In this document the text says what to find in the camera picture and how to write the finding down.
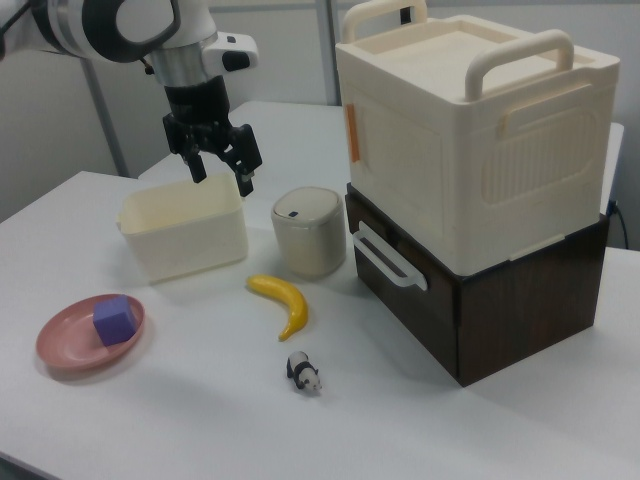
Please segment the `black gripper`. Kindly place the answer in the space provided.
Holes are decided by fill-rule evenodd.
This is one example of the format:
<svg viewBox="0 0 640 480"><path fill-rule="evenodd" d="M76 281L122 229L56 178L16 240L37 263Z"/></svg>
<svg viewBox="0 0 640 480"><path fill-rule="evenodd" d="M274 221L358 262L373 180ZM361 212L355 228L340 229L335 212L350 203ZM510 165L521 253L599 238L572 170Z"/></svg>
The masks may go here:
<svg viewBox="0 0 640 480"><path fill-rule="evenodd" d="M234 172L239 194L253 190L252 178L262 165L262 157L250 125L231 126L230 102L224 78L219 75L188 87L165 87L171 112L163 118L169 150L180 155L194 183L202 182L206 170L200 149L216 155ZM199 147L199 134L213 132Z"/></svg>

